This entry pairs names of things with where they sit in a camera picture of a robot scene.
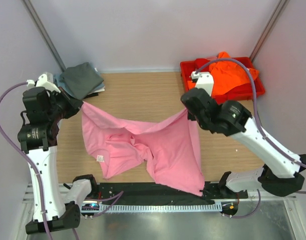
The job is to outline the pink t-shirt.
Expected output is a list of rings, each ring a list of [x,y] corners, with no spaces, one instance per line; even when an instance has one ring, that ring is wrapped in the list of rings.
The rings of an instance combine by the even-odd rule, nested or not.
[[[155,183],[202,195],[198,124],[186,109],[159,123],[119,119],[86,102],[81,112],[85,149],[104,179],[146,163]]]

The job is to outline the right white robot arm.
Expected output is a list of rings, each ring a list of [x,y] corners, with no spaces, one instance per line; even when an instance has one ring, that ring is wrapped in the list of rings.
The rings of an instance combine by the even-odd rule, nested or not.
[[[302,189],[301,171],[306,165],[306,154],[292,153],[258,128],[255,117],[241,103],[227,100],[218,104],[200,88],[192,88],[180,100],[188,110],[189,119],[197,121],[201,129],[239,141],[264,162],[262,167],[252,171],[225,172],[218,184],[222,197],[258,189],[284,197]]]

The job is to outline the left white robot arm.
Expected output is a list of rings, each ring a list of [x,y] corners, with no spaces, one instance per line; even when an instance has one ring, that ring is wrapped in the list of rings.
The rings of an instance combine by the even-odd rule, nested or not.
[[[24,122],[18,133],[21,151],[28,158],[34,194],[34,213],[26,225],[28,235],[75,229],[80,224],[81,206],[93,200],[99,188],[92,174],[77,176],[61,195],[57,175],[59,123],[78,113],[83,102],[63,90],[34,87],[23,93]]]

